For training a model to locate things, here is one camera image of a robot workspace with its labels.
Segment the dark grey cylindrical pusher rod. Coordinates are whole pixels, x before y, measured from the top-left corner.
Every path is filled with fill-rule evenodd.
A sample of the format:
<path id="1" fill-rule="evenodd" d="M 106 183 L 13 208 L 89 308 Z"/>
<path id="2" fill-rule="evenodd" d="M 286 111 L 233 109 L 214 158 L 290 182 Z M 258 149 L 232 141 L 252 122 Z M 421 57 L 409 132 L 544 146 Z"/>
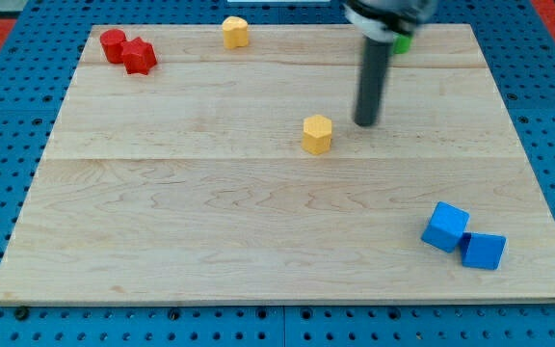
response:
<path id="1" fill-rule="evenodd" d="M 390 66 L 392 44 L 366 38 L 361 55 L 357 102 L 353 121 L 361 127 L 378 123 L 383 106 L 385 77 Z"/>

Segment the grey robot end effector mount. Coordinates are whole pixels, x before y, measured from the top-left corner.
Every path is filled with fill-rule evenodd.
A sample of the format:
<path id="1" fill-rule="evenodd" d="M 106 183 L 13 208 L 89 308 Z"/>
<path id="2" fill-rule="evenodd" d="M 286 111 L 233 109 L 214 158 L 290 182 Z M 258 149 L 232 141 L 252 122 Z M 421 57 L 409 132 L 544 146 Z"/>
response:
<path id="1" fill-rule="evenodd" d="M 436 12 L 437 0 L 345 0 L 344 14 L 368 39 L 411 37 Z"/>

